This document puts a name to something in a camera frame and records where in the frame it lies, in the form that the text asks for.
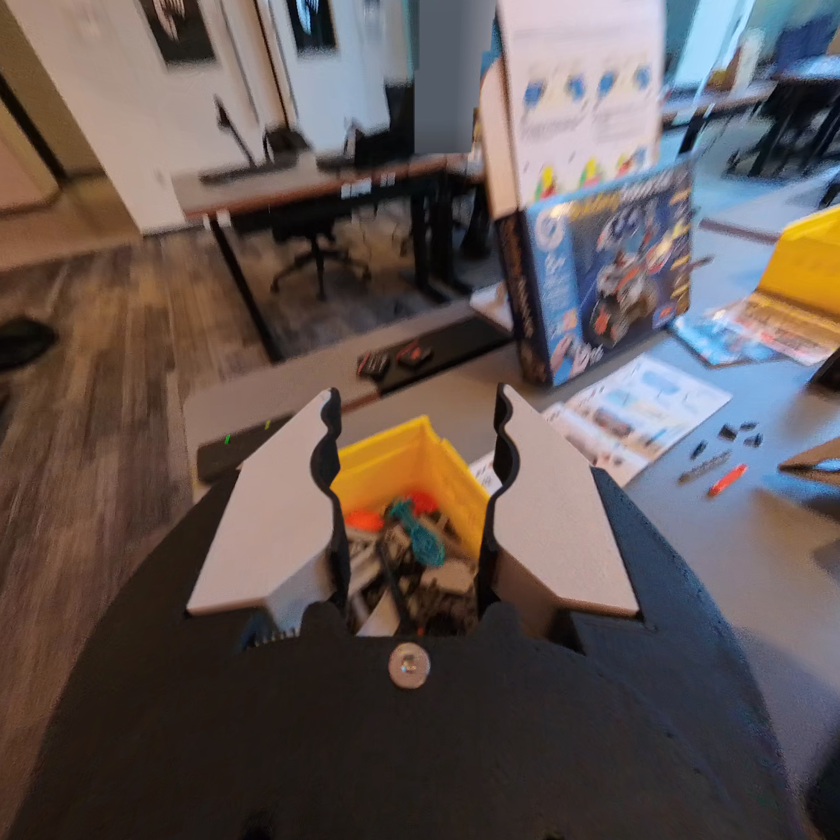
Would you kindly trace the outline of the open instruction booklet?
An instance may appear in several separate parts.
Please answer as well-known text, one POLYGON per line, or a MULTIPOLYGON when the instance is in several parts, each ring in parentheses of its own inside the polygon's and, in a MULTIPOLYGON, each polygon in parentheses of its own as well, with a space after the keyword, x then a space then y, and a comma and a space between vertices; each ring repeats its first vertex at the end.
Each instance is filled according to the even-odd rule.
POLYGON ((591 466, 626 487, 731 399, 643 353, 541 415, 591 466))

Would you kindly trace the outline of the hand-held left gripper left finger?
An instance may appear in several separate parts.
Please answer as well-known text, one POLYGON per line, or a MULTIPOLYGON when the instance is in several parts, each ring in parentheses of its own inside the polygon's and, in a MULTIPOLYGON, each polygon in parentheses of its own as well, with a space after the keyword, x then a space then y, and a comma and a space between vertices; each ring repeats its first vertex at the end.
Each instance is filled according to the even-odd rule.
POLYGON ((189 616, 247 608, 282 632, 298 630, 308 607, 331 603, 346 617, 350 550, 340 500, 342 400, 317 394, 239 467, 203 567, 189 616))

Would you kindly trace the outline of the grey holed beam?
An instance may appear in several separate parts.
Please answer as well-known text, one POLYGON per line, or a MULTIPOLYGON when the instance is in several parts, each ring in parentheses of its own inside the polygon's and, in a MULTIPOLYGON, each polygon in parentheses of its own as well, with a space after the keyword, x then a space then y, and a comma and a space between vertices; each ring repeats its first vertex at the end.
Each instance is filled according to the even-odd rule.
POLYGON ((711 458, 707 458, 706 460, 703 460, 702 462, 690 467, 688 470, 683 472, 678 477, 677 483, 679 485, 685 485, 693 480, 706 476, 715 469, 718 469, 723 465, 727 464, 731 456, 732 450, 728 449, 720 452, 717 455, 712 456, 711 458))

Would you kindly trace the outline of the orange toothed beam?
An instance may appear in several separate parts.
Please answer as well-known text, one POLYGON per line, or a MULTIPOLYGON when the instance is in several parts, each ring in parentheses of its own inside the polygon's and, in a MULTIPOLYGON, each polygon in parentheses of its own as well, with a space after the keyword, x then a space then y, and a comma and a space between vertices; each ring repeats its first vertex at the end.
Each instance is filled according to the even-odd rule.
POLYGON ((746 463, 740 463, 732 467, 710 486, 707 491, 707 497, 717 498, 722 492, 739 481, 746 474, 748 469, 749 466, 746 463))

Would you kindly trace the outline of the blue cover booklet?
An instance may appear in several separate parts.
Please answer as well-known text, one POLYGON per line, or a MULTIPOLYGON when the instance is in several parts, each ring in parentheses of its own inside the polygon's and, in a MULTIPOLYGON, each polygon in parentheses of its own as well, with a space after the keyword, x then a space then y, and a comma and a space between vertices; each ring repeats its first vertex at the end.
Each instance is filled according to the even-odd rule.
POLYGON ((813 366, 839 346, 837 320, 758 292, 716 310, 679 316, 669 330, 710 367, 780 359, 813 366))

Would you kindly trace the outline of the pile of building parts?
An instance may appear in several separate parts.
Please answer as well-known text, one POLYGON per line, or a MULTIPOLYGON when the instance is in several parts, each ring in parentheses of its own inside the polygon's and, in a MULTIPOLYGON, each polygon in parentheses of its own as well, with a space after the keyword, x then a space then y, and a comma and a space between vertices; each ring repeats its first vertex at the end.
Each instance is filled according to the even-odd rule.
POLYGON ((350 549, 347 628, 357 637, 468 635, 479 619, 478 561, 439 507, 419 520, 441 538, 446 561, 437 569, 417 563, 408 537, 385 512, 394 499, 409 492, 379 510, 371 509, 384 519, 380 532, 345 527, 350 549))

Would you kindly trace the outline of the teal plastic tool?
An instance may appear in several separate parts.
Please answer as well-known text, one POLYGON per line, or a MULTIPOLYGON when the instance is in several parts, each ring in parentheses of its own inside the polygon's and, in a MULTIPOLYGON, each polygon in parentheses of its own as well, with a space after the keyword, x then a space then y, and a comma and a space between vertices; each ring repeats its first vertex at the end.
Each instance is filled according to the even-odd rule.
POLYGON ((433 569, 444 565, 446 551, 441 538, 420 522, 413 502, 408 497, 394 499, 385 512, 408 537, 413 558, 417 563, 433 569))

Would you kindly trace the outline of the black office chair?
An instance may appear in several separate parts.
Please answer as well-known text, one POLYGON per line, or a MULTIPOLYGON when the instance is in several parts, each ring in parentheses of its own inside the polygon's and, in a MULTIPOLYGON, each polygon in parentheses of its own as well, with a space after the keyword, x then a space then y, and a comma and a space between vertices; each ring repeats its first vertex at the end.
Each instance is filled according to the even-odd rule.
POLYGON ((332 261, 345 269, 359 269, 360 279, 368 284, 372 279, 372 270, 368 263, 352 257, 346 248, 337 246, 338 240, 334 228, 339 221, 350 221, 351 213, 338 216, 313 217, 308 219, 292 218, 280 215, 279 211, 271 211, 269 229, 272 237, 279 245, 291 242, 293 239, 305 240, 309 243, 306 253, 296 256, 284 269, 276 273, 269 285, 271 294, 278 294, 280 283, 302 268, 313 264, 316 268, 318 289, 317 299, 326 301, 327 295, 324 284, 324 267, 327 261, 332 261))

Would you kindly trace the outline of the blue toy robot box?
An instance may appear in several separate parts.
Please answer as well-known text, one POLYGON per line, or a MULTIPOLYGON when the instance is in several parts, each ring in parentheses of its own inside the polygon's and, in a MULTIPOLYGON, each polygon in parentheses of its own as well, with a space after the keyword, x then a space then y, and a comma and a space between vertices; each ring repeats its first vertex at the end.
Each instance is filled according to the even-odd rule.
POLYGON ((521 374, 562 385, 690 306, 695 160, 494 220, 521 374))

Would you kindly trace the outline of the yellow plastic bin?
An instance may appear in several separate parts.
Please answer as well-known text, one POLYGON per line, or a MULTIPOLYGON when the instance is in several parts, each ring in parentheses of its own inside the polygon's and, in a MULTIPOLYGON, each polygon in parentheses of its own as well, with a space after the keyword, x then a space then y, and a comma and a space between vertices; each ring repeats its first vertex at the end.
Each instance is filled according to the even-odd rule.
POLYGON ((332 483, 344 515, 379 510, 412 490, 431 494, 478 561, 489 496, 450 443, 422 416, 343 448, 332 483))
POLYGON ((782 231, 757 292, 838 318, 838 206, 789 224, 782 231))

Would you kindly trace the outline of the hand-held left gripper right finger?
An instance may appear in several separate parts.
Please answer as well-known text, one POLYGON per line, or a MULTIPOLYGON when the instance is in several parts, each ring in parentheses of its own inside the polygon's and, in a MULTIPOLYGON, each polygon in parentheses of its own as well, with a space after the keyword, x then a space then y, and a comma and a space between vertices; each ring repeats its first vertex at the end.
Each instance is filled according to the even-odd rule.
POLYGON ((479 609, 510 604, 531 637, 573 613, 635 621, 642 612, 595 471, 511 386, 497 386, 492 467, 479 553, 479 609))

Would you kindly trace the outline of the dark wall poster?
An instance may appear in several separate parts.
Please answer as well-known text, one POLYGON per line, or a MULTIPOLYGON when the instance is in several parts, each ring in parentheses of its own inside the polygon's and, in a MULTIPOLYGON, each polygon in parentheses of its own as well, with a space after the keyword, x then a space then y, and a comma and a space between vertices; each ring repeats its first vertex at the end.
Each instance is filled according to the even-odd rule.
POLYGON ((198 1, 138 1, 167 70, 210 66, 217 62, 198 1))
POLYGON ((287 11, 298 54, 337 49, 330 1, 287 1, 287 11))

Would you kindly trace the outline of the wood-edged office desk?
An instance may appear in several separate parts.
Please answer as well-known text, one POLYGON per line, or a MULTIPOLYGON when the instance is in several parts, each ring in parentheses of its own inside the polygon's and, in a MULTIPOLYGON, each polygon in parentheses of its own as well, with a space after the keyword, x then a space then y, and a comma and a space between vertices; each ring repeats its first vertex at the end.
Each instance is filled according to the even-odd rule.
POLYGON ((735 118, 754 117, 778 84, 775 79, 758 80, 729 91, 666 86, 661 101, 662 145, 667 139, 679 140, 679 144, 671 151, 663 149, 664 161, 693 154, 701 134, 713 123, 729 125, 735 118))
POLYGON ((279 171, 250 169, 227 183, 203 182, 197 173, 173 177, 175 198, 185 219, 203 222, 212 232, 227 273, 245 304, 259 342, 270 363, 284 360, 273 328, 265 320, 237 255, 226 237, 222 218, 232 224, 243 218, 249 230, 268 228, 268 213, 281 222, 310 222, 316 216, 344 213, 397 197, 411 203, 415 264, 414 286, 427 299, 448 303, 468 298, 473 288, 455 270, 452 202, 460 186, 483 183, 484 176, 467 172, 466 154, 420 154, 373 168, 344 167, 324 171, 313 152, 303 152, 295 165, 279 171))

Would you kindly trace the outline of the person's black shoe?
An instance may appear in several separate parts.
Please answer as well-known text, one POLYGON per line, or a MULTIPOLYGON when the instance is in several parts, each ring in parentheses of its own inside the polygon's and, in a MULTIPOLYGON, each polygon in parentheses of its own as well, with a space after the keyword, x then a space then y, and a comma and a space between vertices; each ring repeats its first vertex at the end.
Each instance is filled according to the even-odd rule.
POLYGON ((27 317, 1 324, 1 372, 7 373, 37 361, 59 340, 48 324, 27 317))

